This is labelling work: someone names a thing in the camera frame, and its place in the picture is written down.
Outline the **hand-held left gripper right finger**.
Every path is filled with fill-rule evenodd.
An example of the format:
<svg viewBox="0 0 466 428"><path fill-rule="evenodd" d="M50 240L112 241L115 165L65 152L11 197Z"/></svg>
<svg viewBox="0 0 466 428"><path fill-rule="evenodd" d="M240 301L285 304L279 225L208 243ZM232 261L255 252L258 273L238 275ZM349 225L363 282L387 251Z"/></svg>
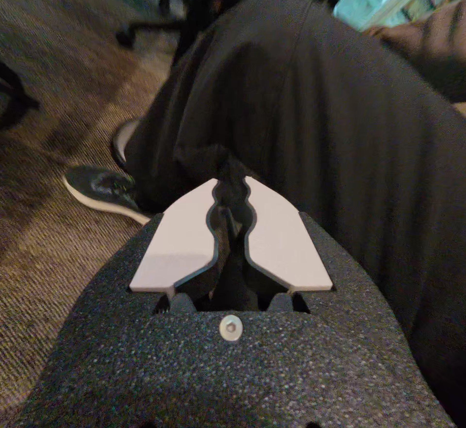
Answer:
<svg viewBox="0 0 466 428"><path fill-rule="evenodd" d="M300 212L279 193L250 176L246 206L252 213L244 237L245 258L259 293L330 291L333 282Z"/></svg>

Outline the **black sneaker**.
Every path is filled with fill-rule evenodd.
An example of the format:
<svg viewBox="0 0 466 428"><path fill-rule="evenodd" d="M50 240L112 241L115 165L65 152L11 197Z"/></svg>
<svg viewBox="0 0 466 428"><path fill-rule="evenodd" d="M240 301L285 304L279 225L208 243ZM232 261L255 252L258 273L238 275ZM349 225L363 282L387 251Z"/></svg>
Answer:
<svg viewBox="0 0 466 428"><path fill-rule="evenodd" d="M140 225L147 224L154 217L137 203L136 185L127 175L81 165L70 168L62 181L73 198L90 209L123 215Z"/></svg>
<svg viewBox="0 0 466 428"><path fill-rule="evenodd" d="M142 121L143 117L135 117L123 122L110 140L109 147L113 161L127 175L133 175L132 170L138 161L139 141L136 138L133 142L133 135L137 133Z"/></svg>

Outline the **person's right forearm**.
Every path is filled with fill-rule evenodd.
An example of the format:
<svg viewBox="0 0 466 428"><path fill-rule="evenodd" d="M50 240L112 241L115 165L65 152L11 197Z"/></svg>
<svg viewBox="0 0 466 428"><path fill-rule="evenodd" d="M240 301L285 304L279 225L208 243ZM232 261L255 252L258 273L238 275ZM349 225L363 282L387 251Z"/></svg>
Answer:
<svg viewBox="0 0 466 428"><path fill-rule="evenodd" d="M410 23L372 27L365 33L401 55L466 115L466 0Z"/></svg>

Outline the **person's black trouser leg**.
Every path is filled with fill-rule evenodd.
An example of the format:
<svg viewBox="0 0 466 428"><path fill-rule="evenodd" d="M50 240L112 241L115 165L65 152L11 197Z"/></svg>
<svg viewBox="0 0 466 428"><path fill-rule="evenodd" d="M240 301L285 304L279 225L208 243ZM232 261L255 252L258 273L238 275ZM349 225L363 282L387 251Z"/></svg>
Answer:
<svg viewBox="0 0 466 428"><path fill-rule="evenodd" d="M235 163L370 274L465 427L465 118L438 85L315 1L244 0L173 68L125 147L161 212Z"/></svg>

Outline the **black furniture leg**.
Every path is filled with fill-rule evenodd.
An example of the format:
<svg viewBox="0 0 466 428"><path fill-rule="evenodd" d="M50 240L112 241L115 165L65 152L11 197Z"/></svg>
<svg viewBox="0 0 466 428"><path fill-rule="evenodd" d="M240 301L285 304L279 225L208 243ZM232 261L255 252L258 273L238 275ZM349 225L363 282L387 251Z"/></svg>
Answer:
<svg viewBox="0 0 466 428"><path fill-rule="evenodd" d="M29 110L39 111L41 105L26 93L19 75L3 61L0 62L0 79L0 91L8 96L8 103L0 117L0 129L3 131L19 124Z"/></svg>

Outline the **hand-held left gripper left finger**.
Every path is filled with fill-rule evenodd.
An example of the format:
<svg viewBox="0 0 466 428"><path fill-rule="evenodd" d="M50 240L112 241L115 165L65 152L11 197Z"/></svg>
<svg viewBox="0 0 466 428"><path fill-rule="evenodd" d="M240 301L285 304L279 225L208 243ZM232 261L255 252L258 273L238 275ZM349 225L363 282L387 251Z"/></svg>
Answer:
<svg viewBox="0 0 466 428"><path fill-rule="evenodd" d="M164 211L130 282L132 292L156 292L170 298L185 293L196 302L213 290L219 239L211 217L217 221L218 185L217 179L210 179Z"/></svg>

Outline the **black office chair base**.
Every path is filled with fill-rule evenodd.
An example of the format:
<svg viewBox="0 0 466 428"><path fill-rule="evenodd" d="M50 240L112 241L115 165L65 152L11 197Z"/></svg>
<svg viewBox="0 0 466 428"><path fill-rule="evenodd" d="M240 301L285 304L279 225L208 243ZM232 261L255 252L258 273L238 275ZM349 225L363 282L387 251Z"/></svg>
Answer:
<svg viewBox="0 0 466 428"><path fill-rule="evenodd" d="M187 14L184 19L163 17L155 22L131 22L115 33L116 41L120 47L131 50L134 47L138 31L178 32L180 34L179 41L172 59L172 66L175 66L211 19L213 0L185 0L185 2L187 3ZM162 13L168 13L169 7L170 0L159 1Z"/></svg>

